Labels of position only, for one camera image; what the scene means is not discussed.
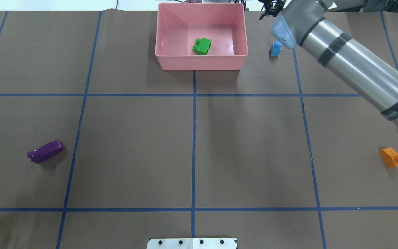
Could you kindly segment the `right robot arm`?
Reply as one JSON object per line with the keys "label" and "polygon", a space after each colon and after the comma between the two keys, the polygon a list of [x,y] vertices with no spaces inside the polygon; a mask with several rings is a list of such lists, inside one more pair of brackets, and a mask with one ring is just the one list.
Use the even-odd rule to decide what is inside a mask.
{"label": "right robot arm", "polygon": [[278,41],[289,49],[302,47],[395,123],[398,131],[398,71],[325,18],[332,0],[262,3],[260,18],[275,17],[271,33]]}

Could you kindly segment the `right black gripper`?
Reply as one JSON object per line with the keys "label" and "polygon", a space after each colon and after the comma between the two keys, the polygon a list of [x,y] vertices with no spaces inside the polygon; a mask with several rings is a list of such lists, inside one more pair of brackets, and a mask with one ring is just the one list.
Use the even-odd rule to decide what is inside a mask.
{"label": "right black gripper", "polygon": [[286,0],[259,0],[259,2],[263,4],[259,19],[263,19],[265,16],[278,16],[286,4]]}

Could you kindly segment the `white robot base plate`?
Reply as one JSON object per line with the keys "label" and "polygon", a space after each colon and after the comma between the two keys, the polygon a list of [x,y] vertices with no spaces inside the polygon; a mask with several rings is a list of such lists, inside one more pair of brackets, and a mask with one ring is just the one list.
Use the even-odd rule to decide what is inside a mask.
{"label": "white robot base plate", "polygon": [[147,249],[237,249],[236,238],[155,238]]}

